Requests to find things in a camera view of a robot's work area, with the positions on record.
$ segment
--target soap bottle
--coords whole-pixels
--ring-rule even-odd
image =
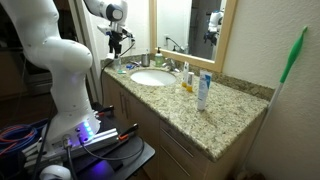
[[[158,47],[158,51],[154,57],[154,60],[156,62],[155,66],[156,67],[162,67],[162,64],[163,64],[163,56],[160,52],[160,47]]]

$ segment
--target mirror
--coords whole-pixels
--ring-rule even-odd
[[[190,64],[198,67],[205,68],[208,70],[213,70],[216,72],[221,72],[223,61],[226,54],[229,34],[231,31],[231,25],[234,17],[237,0],[228,0],[226,2],[224,17],[223,17],[223,24],[221,26],[221,31],[219,34],[219,40],[217,41],[217,46],[211,46],[210,40],[207,41],[206,44],[204,43],[204,40],[202,40],[202,46],[204,46],[205,48],[199,47],[199,45],[195,45],[195,43],[190,41],[190,38],[189,38],[189,37],[196,36],[195,34],[192,34],[194,30],[192,30],[192,28],[189,28],[190,25],[192,27],[192,25],[194,24],[192,22],[195,21],[193,20],[194,15],[191,15],[192,11],[195,11],[195,9],[192,10],[191,8],[192,4],[194,4],[193,6],[196,7],[197,4],[199,5],[201,4],[199,1],[202,1],[202,0],[183,1],[183,3],[178,4],[179,5],[178,7],[176,4],[169,3],[172,1],[168,1],[168,2],[164,2],[164,1],[168,1],[168,0],[153,0],[150,3],[150,14],[151,14],[151,18],[154,20],[153,23],[151,24],[152,25],[151,46],[153,49],[152,52],[155,53],[156,47],[160,46],[160,47],[163,47],[162,54],[165,57],[170,57],[182,62],[188,61]],[[214,9],[218,9],[218,10],[220,9],[220,3],[221,3],[220,0],[218,0],[217,2],[215,0],[209,0],[209,1],[215,4],[213,7]],[[210,15],[207,16],[207,13],[209,13],[208,10],[206,9],[205,14],[202,15],[203,17],[202,19],[204,19],[205,22],[198,23],[198,26],[204,26],[201,28],[206,29],[206,31],[208,29],[207,20],[210,18]],[[200,38],[201,36],[203,37],[206,31],[204,31],[203,34],[199,34],[197,36]],[[165,37],[169,37],[175,42],[171,40],[166,41]],[[183,46],[183,48],[190,47],[189,49],[190,53],[195,52],[194,46],[198,46],[196,48],[200,49],[200,51],[204,51],[205,55],[193,56],[189,54],[172,51],[173,45]]]

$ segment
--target cabinet drawer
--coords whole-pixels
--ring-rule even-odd
[[[201,180],[204,174],[193,165],[182,166],[163,146],[160,146],[161,180]]]
[[[182,166],[194,165],[205,172],[209,160],[190,145],[182,135],[164,122],[160,123],[160,145],[164,147]]]

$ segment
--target faucet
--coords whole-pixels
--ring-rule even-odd
[[[162,67],[169,67],[170,71],[180,72],[176,66],[176,62],[172,58],[166,58],[165,63],[162,64]]]

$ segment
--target bathroom vanity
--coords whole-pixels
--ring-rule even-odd
[[[104,105],[114,105],[123,126],[139,123],[138,134],[156,151],[144,170],[151,179],[230,179],[242,164],[268,101],[212,82],[204,111],[194,92],[176,82],[147,86],[106,68]]]

